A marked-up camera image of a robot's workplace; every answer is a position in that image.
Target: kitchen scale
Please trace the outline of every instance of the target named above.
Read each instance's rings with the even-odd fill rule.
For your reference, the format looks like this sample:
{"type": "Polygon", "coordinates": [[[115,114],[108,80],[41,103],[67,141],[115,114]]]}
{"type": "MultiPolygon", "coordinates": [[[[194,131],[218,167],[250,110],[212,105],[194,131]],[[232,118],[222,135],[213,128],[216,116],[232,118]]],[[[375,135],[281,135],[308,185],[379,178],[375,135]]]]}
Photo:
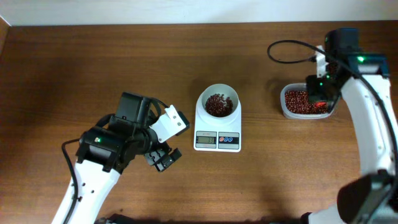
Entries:
{"type": "Polygon", "coordinates": [[[238,94],[225,84],[209,86],[197,101],[193,148],[198,151],[239,152],[242,143],[242,110],[238,94]],[[232,113],[218,118],[205,110],[207,99],[214,94],[224,94],[232,101],[232,113]]]}

